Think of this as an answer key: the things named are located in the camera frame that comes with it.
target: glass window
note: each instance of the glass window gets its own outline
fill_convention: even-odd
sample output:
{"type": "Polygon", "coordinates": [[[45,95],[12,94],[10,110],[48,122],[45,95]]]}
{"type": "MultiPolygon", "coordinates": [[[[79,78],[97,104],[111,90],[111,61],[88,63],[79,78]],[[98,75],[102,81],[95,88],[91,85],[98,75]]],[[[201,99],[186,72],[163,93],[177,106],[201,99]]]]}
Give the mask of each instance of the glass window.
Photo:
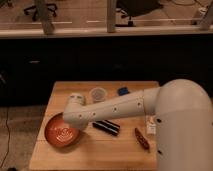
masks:
{"type": "Polygon", "coordinates": [[[211,0],[0,0],[0,36],[212,33],[212,16],[211,0]]]}

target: small white container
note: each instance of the small white container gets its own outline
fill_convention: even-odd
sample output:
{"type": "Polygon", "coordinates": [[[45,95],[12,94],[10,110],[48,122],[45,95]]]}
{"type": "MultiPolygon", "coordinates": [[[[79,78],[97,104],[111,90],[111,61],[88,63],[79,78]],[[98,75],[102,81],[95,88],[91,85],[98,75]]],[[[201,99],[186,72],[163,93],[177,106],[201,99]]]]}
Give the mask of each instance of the small white container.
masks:
{"type": "Polygon", "coordinates": [[[102,87],[95,87],[90,91],[93,103],[103,102],[106,100],[107,91],[102,87]]]}

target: chair wheel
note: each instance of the chair wheel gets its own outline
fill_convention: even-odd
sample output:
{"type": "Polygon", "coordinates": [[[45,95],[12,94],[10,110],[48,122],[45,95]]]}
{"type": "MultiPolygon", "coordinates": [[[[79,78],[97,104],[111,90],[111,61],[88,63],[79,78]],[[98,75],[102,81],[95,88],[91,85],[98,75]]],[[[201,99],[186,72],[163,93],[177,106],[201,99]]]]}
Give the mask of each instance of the chair wheel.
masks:
{"type": "Polygon", "coordinates": [[[11,2],[7,3],[8,7],[13,7],[13,4],[11,2]]]}
{"type": "Polygon", "coordinates": [[[36,17],[33,17],[32,20],[33,20],[33,21],[36,21],[36,17]]]}
{"type": "Polygon", "coordinates": [[[134,22],[133,21],[128,21],[128,26],[129,27],[134,27],[135,25],[134,25],[134,22]]]}
{"type": "Polygon", "coordinates": [[[191,25],[198,25],[197,21],[191,22],[191,25]]]}
{"type": "Polygon", "coordinates": [[[8,168],[7,171],[18,171],[16,168],[12,167],[12,168],[8,168]]]}
{"type": "Polygon", "coordinates": [[[29,15],[29,12],[28,12],[28,11],[24,11],[24,14],[25,14],[25,15],[29,15]]]}
{"type": "Polygon", "coordinates": [[[53,17],[57,17],[57,14],[56,14],[56,13],[53,13],[53,17]]]}

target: black wall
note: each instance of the black wall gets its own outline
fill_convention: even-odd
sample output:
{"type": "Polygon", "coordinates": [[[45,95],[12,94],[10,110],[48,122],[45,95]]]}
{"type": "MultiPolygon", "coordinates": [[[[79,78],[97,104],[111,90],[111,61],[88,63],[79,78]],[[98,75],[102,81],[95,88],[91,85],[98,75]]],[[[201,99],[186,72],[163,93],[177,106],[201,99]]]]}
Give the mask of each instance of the black wall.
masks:
{"type": "Polygon", "coordinates": [[[1,39],[0,104],[47,103],[59,80],[186,78],[212,96],[212,48],[211,34],[1,39]]]}

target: sausage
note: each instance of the sausage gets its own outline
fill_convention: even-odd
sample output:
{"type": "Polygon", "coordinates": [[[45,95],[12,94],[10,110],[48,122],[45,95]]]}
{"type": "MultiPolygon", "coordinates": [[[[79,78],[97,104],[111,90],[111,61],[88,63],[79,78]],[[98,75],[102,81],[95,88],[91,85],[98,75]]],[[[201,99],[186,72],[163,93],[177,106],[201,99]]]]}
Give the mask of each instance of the sausage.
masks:
{"type": "Polygon", "coordinates": [[[138,130],[138,128],[135,128],[135,136],[140,143],[140,145],[145,149],[145,150],[150,150],[150,145],[149,142],[143,137],[142,133],[138,130]]]}

